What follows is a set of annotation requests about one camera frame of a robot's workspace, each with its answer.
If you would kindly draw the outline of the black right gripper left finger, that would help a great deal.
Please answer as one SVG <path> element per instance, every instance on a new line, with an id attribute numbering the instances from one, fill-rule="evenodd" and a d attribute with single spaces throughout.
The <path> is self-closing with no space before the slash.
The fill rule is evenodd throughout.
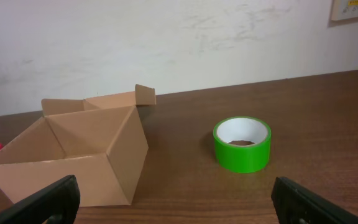
<path id="1" fill-rule="evenodd" d="M 80 206 L 74 175 L 67 175 L 0 212 L 0 224 L 73 224 Z"/>

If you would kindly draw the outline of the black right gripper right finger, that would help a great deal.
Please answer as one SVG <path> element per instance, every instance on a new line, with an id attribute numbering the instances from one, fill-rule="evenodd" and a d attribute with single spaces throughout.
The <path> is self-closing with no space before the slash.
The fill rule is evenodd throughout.
<path id="1" fill-rule="evenodd" d="M 275 179 L 271 199 L 279 224 L 358 224 L 358 216 L 286 177 Z"/>

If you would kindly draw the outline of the cardboard box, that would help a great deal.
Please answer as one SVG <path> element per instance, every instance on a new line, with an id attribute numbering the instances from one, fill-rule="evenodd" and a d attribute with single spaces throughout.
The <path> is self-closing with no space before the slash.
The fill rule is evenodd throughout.
<path id="1" fill-rule="evenodd" d="M 153 88 L 83 100 L 42 100 L 43 115 L 0 150 L 0 189 L 14 203 L 74 175 L 83 207 L 129 205 L 148 144 L 138 106 Z"/>

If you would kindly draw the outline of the green tape roll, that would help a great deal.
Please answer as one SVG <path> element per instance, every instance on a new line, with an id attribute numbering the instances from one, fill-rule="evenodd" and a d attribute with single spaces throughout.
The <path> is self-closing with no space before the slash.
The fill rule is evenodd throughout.
<path id="1" fill-rule="evenodd" d="M 270 127 L 260 119 L 249 116 L 224 119 L 213 129 L 217 162 L 237 173 L 262 170 L 269 163 L 271 137 Z"/>

